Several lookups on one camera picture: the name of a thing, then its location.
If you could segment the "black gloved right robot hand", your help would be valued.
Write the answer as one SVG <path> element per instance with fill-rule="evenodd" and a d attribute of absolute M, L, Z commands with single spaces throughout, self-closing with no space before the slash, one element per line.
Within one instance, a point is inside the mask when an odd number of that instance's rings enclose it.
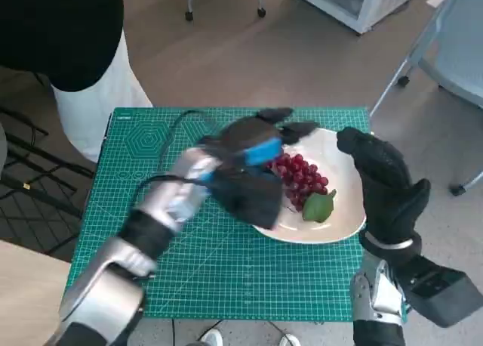
<path fill-rule="evenodd" d="M 412 181 L 403 155 L 391 143 L 356 128 L 337 132 L 337 148 L 352 157 L 361 178 L 368 232 L 385 244 L 409 239 L 429 202 L 430 182 Z"/>

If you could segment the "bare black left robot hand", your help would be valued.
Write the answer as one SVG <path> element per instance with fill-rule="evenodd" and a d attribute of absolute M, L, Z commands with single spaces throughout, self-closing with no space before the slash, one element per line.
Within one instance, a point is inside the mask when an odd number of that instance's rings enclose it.
<path fill-rule="evenodd" d="M 237 119 L 199 144 L 222 163 L 235 167 L 263 165 L 282 154 L 284 145 L 296 144 L 319 128 L 315 121 L 286 122 L 294 110 L 267 108 Z"/>

